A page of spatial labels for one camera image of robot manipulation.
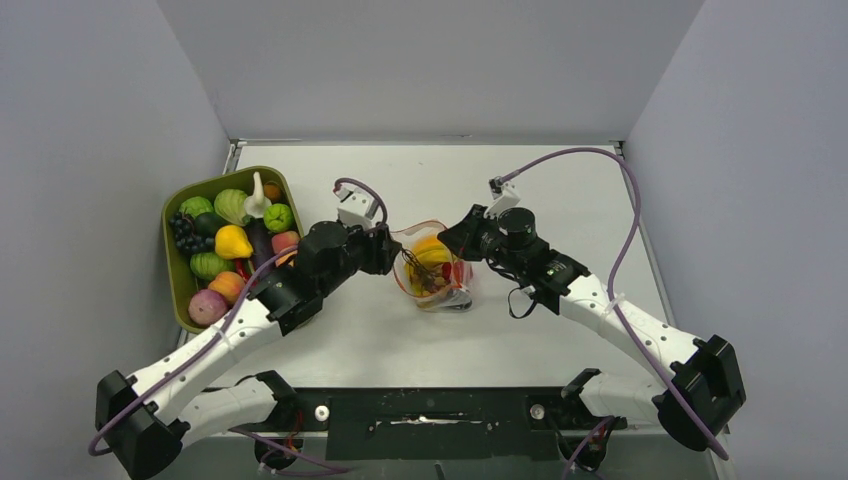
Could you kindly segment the red toy apple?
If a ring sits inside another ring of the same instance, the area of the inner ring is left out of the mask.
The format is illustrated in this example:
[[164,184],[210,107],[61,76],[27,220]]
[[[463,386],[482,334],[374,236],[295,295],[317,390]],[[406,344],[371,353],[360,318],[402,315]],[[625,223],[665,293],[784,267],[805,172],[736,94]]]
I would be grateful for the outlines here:
[[443,279],[456,288],[467,286],[473,279],[472,266],[463,260],[444,262],[441,267]]

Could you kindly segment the yellow toy banana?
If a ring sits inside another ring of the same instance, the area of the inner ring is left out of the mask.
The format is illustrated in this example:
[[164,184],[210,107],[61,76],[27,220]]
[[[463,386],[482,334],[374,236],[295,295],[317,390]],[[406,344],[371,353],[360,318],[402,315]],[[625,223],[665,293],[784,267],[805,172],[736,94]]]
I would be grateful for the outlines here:
[[411,251],[411,259],[407,261],[407,274],[411,281],[421,284],[446,285],[441,274],[444,262],[452,261],[448,250],[429,250],[416,255]]

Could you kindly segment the orange toy bell pepper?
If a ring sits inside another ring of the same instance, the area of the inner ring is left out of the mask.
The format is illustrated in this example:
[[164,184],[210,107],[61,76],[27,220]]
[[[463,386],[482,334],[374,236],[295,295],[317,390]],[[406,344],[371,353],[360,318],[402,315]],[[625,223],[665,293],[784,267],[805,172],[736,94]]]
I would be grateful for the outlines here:
[[418,255],[429,250],[445,250],[445,245],[437,238],[436,235],[429,235],[418,239],[411,247],[411,251]]

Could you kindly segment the clear zip bag orange zipper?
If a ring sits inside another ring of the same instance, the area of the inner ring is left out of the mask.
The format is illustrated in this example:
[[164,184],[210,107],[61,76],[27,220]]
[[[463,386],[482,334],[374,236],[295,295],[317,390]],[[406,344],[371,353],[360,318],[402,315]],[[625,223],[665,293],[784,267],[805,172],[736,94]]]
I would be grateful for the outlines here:
[[473,268],[439,240],[446,229],[428,220],[391,232],[401,245],[393,265],[395,281],[423,311],[464,312],[473,306]]

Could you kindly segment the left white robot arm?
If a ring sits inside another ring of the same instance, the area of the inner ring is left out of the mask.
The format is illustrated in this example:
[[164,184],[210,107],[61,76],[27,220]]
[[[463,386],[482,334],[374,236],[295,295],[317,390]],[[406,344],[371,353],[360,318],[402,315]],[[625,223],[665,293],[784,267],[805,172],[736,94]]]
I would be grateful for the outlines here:
[[201,334],[132,374],[114,370],[98,382],[90,455],[112,454],[130,478],[150,479],[191,441],[263,422],[285,397],[279,375],[215,392],[211,382],[316,316],[352,276],[389,274],[401,250],[385,225],[314,224],[259,266],[232,308]]

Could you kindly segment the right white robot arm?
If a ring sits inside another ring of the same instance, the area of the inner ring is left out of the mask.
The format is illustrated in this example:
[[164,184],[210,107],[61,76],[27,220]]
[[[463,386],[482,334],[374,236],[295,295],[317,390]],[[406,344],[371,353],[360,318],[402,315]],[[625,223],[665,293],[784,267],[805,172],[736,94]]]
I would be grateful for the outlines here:
[[681,331],[615,293],[539,237],[535,215],[526,208],[494,218],[475,205],[438,239],[459,259],[494,267],[534,304],[593,331],[652,374],[640,382],[585,370],[562,400],[568,422],[585,427],[606,416],[650,422],[691,450],[710,449],[728,459],[717,437],[746,401],[729,341]]

